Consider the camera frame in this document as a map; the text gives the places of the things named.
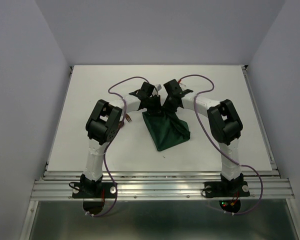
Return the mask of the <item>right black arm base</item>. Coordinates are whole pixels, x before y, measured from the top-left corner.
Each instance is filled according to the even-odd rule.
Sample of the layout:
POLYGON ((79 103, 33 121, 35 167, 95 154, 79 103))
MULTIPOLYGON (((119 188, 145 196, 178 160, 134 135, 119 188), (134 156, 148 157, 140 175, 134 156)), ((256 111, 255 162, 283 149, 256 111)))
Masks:
POLYGON ((244 175, 242 173, 232 180, 226 179, 221 174, 220 179, 220 181, 204 182, 204 188, 201 190, 201 195, 208 199, 250 196, 248 183, 244 180, 244 175))

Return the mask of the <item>brown wooden spoon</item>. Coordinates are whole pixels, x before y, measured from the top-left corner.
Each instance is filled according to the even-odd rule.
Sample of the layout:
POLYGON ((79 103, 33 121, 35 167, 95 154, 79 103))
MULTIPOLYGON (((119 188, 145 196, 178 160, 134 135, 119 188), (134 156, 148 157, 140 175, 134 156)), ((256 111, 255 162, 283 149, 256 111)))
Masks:
POLYGON ((120 130, 121 128, 123 128, 125 125, 125 123, 123 121, 121 121, 119 124, 118 124, 118 130, 120 130))

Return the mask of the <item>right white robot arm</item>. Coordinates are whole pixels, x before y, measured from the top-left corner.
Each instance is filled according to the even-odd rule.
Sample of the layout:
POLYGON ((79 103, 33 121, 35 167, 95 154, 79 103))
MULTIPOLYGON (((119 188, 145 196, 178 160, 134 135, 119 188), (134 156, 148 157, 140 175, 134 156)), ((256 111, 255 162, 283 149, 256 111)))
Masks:
POLYGON ((178 108, 192 110, 198 120, 199 115, 208 119, 210 130, 205 133, 213 144, 218 142, 214 147, 221 154, 221 176, 225 180, 220 182, 220 189, 223 194, 232 195, 238 190, 235 179, 242 174, 238 145, 243 130, 243 123, 233 102, 229 99, 218 101, 200 96, 193 90, 181 87, 175 79, 163 86, 167 92, 164 107, 174 112, 178 108))

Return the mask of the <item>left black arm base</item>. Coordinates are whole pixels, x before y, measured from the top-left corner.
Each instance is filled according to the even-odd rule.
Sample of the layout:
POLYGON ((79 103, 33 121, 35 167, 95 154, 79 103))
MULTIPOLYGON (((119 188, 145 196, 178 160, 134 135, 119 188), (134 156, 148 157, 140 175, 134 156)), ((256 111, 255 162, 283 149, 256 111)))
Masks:
POLYGON ((74 199, 114 199, 117 196, 116 184, 103 182, 103 176, 97 180, 90 180, 84 174, 79 182, 71 181, 68 186, 72 189, 74 199))

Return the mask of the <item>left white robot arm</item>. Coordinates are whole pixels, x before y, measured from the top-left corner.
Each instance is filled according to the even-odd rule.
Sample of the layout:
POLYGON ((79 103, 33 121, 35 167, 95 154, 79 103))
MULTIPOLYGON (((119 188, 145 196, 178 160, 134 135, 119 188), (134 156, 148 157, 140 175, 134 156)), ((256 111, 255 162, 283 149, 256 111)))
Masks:
POLYGON ((107 147, 115 139, 126 114, 149 109, 152 103, 158 106, 161 88, 160 84, 152 85, 145 81, 140 89, 126 96, 112 92, 113 95, 119 97, 118 100, 108 102, 100 99, 95 104, 85 125, 89 146, 86 166, 80 176, 80 182, 85 183, 84 191, 90 197, 96 197, 101 193, 99 182, 103 177, 107 147))

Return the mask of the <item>dark green cloth napkin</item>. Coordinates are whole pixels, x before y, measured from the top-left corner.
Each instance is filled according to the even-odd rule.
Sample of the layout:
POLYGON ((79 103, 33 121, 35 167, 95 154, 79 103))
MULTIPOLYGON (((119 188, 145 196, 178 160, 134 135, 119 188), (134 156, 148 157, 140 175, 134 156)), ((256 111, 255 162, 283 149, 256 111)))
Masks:
POLYGON ((142 117, 159 152, 187 142, 191 138, 187 122, 179 119, 175 112, 144 111, 142 117))

